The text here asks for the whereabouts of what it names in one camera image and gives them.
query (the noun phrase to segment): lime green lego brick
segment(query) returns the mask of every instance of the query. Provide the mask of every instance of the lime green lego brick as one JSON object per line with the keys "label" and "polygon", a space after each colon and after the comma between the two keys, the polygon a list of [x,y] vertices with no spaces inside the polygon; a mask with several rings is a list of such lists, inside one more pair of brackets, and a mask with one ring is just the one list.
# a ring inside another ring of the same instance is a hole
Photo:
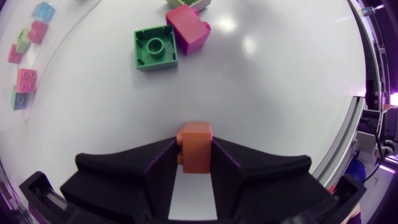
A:
{"label": "lime green lego brick", "polygon": [[175,67],[178,64],[172,26],[152,27],[134,32],[136,68],[143,71]]}
{"label": "lime green lego brick", "polygon": [[27,33],[30,31],[30,28],[25,27],[18,36],[17,44],[15,52],[17,53],[24,53],[27,46],[29,46],[30,41],[27,38]]}
{"label": "lime green lego brick", "polygon": [[200,0],[166,0],[173,8],[179,7],[183,4],[187,4],[191,6],[193,3],[196,3]]}
{"label": "lime green lego brick", "polygon": [[11,92],[11,108],[12,108],[12,110],[15,110],[16,95],[17,95],[17,92],[15,91],[15,86],[12,86],[12,92]]}

